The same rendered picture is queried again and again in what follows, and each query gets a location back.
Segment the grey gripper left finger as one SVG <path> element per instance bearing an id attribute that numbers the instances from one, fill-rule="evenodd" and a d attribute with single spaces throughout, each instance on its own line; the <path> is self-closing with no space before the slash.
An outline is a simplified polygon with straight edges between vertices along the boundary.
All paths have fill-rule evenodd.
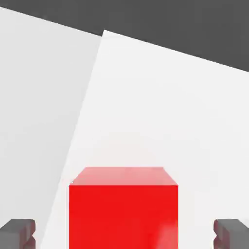
<path id="1" fill-rule="evenodd" d="M 36 249 L 33 219 L 11 219 L 0 228 L 0 249 Z"/>

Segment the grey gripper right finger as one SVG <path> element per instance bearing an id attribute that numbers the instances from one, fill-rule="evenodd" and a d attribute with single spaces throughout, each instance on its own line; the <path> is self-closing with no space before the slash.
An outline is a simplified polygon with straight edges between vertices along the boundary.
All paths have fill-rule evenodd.
<path id="1" fill-rule="evenodd" d="M 238 219 L 216 219 L 213 249 L 249 249 L 249 228 Z"/>

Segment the small red cube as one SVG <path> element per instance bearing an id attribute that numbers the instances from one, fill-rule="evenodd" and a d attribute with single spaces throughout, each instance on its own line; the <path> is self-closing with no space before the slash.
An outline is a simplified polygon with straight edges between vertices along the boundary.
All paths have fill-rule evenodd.
<path id="1" fill-rule="evenodd" d="M 162 167 L 87 167 L 69 185 L 69 249 L 178 249 L 178 185 Z"/>

